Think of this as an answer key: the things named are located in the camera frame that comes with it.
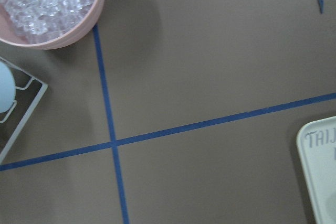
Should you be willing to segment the pink bowl of ice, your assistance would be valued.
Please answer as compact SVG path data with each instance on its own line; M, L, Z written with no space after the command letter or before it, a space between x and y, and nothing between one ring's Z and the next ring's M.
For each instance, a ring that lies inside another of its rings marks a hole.
M83 38L104 0L1 0L1 41L23 48L58 49Z

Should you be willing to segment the white rectangular tray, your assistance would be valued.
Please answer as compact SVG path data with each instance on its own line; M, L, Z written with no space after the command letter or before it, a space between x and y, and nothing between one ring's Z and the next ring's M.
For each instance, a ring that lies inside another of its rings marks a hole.
M305 124L296 146L316 223L335 223L335 117Z

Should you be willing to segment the blue cup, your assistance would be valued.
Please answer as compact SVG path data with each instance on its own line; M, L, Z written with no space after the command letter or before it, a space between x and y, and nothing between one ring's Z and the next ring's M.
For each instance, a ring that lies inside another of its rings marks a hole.
M10 68L1 62L1 113L8 111L15 99L15 80Z

